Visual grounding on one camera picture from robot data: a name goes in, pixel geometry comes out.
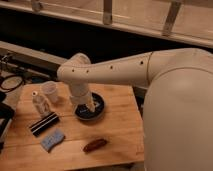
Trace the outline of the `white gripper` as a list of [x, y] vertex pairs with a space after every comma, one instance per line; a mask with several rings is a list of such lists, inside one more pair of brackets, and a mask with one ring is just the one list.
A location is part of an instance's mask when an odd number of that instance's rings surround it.
[[92, 93], [89, 85], [86, 83], [70, 84], [70, 101], [73, 105], [86, 104], [91, 112], [95, 112], [95, 105], [93, 104]]

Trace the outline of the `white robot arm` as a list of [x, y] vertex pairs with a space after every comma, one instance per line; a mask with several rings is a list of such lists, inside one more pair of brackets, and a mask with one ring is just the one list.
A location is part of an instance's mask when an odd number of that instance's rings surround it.
[[146, 88], [145, 171], [213, 171], [213, 53], [181, 48], [96, 64], [77, 53], [57, 77], [76, 105], [91, 98], [90, 83]]

